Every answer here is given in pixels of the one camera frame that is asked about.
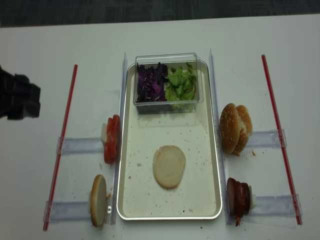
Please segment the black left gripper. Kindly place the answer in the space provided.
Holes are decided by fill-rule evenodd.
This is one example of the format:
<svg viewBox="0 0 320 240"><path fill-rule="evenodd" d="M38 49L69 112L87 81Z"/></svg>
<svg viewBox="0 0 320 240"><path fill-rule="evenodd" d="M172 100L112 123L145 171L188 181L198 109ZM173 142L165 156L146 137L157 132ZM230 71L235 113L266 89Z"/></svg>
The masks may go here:
<svg viewBox="0 0 320 240"><path fill-rule="evenodd" d="M0 117L8 120L38 118L41 88L27 76L0 70Z"/></svg>

